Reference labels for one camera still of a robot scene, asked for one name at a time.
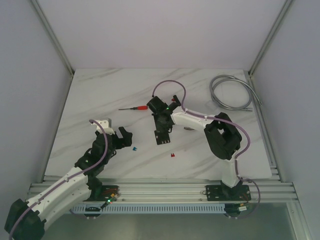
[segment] table surface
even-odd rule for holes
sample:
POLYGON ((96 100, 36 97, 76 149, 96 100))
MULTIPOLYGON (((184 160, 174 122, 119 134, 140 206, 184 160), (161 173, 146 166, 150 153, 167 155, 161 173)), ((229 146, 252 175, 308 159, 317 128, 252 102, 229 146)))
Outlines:
MULTIPOLYGON (((77 69, 45 174, 64 176, 96 138, 96 128, 90 125, 89 119, 110 118, 115 131, 123 126, 133 133, 132 146, 118 150, 99 178, 220 180, 222 160, 211 152, 204 132, 175 125, 170 133, 171 143, 157 145, 150 110, 118 110, 145 105, 157 83, 177 80, 186 87, 188 109, 211 115, 225 112, 248 132, 251 146, 239 157, 240 174, 252 179, 270 178, 270 164, 255 112, 221 109, 211 100, 210 80, 221 74, 246 81, 240 69, 77 69)), ((215 92, 223 102, 233 106, 248 100, 246 90, 236 82, 224 82, 215 92)), ((167 103, 174 94, 182 99, 183 90, 175 83, 164 83, 155 93, 167 103)), ((247 140, 243 134, 242 138, 244 148, 247 140)))

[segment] flexible metal hose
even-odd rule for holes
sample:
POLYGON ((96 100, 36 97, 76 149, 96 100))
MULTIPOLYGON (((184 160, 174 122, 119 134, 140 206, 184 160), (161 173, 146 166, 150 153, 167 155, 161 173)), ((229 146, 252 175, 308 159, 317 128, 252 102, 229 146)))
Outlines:
POLYGON ((213 78, 210 82, 209 85, 210 88, 210 93, 211 93, 211 99, 212 101, 214 101, 220 108, 222 109, 227 109, 227 110, 241 110, 241 111, 252 111, 253 109, 251 107, 248 107, 253 99, 253 96, 255 97, 255 99, 257 100, 257 102, 262 105, 260 99, 258 98, 257 94, 255 93, 255 91, 251 88, 251 86, 246 83, 245 81, 240 80, 239 78, 235 77, 235 76, 231 76, 231 75, 219 75, 216 76, 215 78, 213 78), (233 82, 237 82, 240 83, 244 86, 245 90, 248 92, 249 95, 249 100, 246 104, 242 105, 242 106, 229 106, 225 103, 223 103, 215 94, 215 89, 219 84, 222 84, 224 82, 228 82, 228 81, 233 81, 233 82))

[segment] wire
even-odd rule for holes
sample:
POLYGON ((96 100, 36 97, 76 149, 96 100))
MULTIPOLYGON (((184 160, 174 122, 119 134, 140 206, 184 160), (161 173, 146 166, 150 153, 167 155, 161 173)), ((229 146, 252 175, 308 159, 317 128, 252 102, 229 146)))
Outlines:
POLYGON ((232 121, 228 121, 228 120, 221 119, 221 118, 214 117, 214 116, 201 115, 201 114, 197 114, 197 113, 194 113, 194 112, 192 112, 192 111, 189 111, 189 110, 188 110, 187 108, 185 108, 185 106, 184 106, 185 99, 186 99, 186 96, 187 96, 187 90, 186 90, 185 86, 184 86, 182 83, 180 83, 180 82, 178 82, 178 81, 176 81, 176 80, 164 80, 164 81, 159 82, 159 83, 154 87, 154 89, 153 89, 153 91, 152 91, 152 97, 155 96, 156 89, 157 89, 161 84, 163 84, 163 83, 169 83, 169 82, 179 84, 179 85, 183 88, 184 94, 183 94, 182 101, 181 101, 181 108, 182 108, 182 110, 183 110, 184 112, 186 112, 186 113, 188 113, 188 114, 190 114, 190 115, 192 115, 192 116, 198 117, 198 118, 209 119, 209 120, 214 120, 214 121, 219 121, 219 122, 223 122, 223 123, 226 123, 226 124, 230 124, 230 125, 232 125, 232 126, 235 126, 235 127, 238 128, 238 129, 240 129, 241 132, 243 132, 243 134, 245 135, 245 137, 246 137, 246 139, 247 139, 247 144, 246 144, 245 148, 244 148, 242 151, 238 152, 238 153, 235 155, 235 157, 234 157, 234 158, 235 158, 235 160, 234 160, 235 174, 236 174, 236 176, 238 177, 239 181, 241 181, 241 182, 249 182, 249 183, 253 183, 253 184, 255 185, 255 187, 256 187, 256 189, 257 189, 257 192, 258 192, 258 200, 257 200, 258 202, 257 202, 254 210, 253 210, 252 212, 250 212, 248 215, 246 215, 246 216, 241 216, 241 217, 232 217, 232 216, 229 216, 229 215, 228 215, 228 217, 229 217, 229 218, 232 218, 232 219, 244 219, 244 218, 247 218, 248 216, 250 216, 251 214, 253 214, 253 213, 258 209, 259 204, 260 204, 260 201, 261 201, 261 193, 260 193, 259 186, 256 184, 255 181, 253 181, 253 180, 250 179, 250 178, 244 178, 244 179, 243 179, 242 177, 240 177, 240 175, 239 175, 239 170, 238 170, 238 157, 239 157, 241 154, 245 153, 245 152, 248 150, 248 148, 250 147, 250 144, 251 144, 251 140, 250 140, 249 134, 246 132, 245 129, 243 129, 241 126, 239 126, 238 124, 236 124, 236 123, 234 123, 234 122, 232 122, 232 121))
POLYGON ((55 185, 53 188, 51 188, 49 191, 47 191, 45 194, 43 194, 43 196, 38 199, 38 202, 35 202, 35 203, 33 203, 30 207, 28 207, 28 208, 21 214, 21 216, 16 220, 16 222, 14 223, 14 225, 13 225, 11 231, 10 231, 10 234, 9 234, 9 240, 13 240, 12 237, 13 237, 13 235, 14 235, 14 232, 15 232, 18 224, 19 224, 19 223, 21 222, 21 220, 24 218, 24 216, 25 216, 32 208, 34 208, 37 204, 40 204, 41 201, 42 201, 46 196, 48 196, 48 195, 49 195, 50 193, 52 193, 54 190, 56 190, 57 188, 59 188, 62 184, 67 183, 69 180, 73 179, 74 177, 76 177, 76 176, 78 176, 78 175, 80 175, 80 174, 83 174, 83 173, 85 173, 85 172, 87 172, 87 171, 95 168, 96 166, 98 166, 98 165, 104 160, 104 158, 105 158, 106 155, 107 155, 107 151, 108 151, 108 139, 107 139, 107 134, 106 134, 104 128, 103 128, 97 121, 90 119, 89 122, 90 122, 90 123, 95 123, 95 124, 101 129, 102 134, 103 134, 103 136, 104 136, 105 149, 104 149, 103 155, 102 155, 102 157, 100 158, 100 160, 97 161, 94 165, 92 165, 92 166, 90 166, 90 167, 88 167, 88 168, 86 168, 86 169, 84 169, 84 170, 82 170, 82 171, 79 171, 79 172, 71 175, 70 177, 67 178, 67 180, 63 180, 63 181, 59 182, 57 185, 55 185))
POLYGON ((231 75, 219 75, 214 77, 209 85, 209 89, 210 89, 210 93, 211 93, 211 99, 212 101, 214 101, 220 108, 222 109, 226 109, 226 110, 242 110, 242 111, 252 111, 252 108, 248 107, 253 99, 253 96, 255 97, 255 99, 258 101, 258 103, 261 105, 261 101, 258 98, 256 92, 251 88, 251 86, 246 83, 245 81, 240 80, 239 78, 235 77, 235 76, 231 76, 231 75), (245 90, 248 92, 249 95, 249 100, 246 104, 242 105, 242 106, 229 106, 225 103, 223 103, 215 94, 215 89, 219 84, 222 84, 224 82, 228 82, 228 81, 233 81, 233 82, 237 82, 240 83, 241 85, 244 86, 245 90))

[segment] red screwdriver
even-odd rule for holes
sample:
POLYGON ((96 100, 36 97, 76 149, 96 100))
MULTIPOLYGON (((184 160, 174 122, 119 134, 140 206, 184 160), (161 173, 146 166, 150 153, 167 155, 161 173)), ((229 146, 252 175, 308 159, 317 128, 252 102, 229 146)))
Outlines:
POLYGON ((119 110, 148 110, 148 106, 135 106, 131 108, 121 108, 119 110))

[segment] white wall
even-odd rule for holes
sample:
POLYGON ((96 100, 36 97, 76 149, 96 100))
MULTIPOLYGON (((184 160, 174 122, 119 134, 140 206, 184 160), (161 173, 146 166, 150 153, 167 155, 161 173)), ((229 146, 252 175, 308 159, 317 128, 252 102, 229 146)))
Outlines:
POLYGON ((11 204, 41 175, 69 74, 27 0, 0 7, 0 239, 11 204))
POLYGON ((39 0, 76 68, 249 70, 284 0, 39 0))
POLYGON ((267 127, 320 239, 320 1, 296 0, 255 74, 267 127))

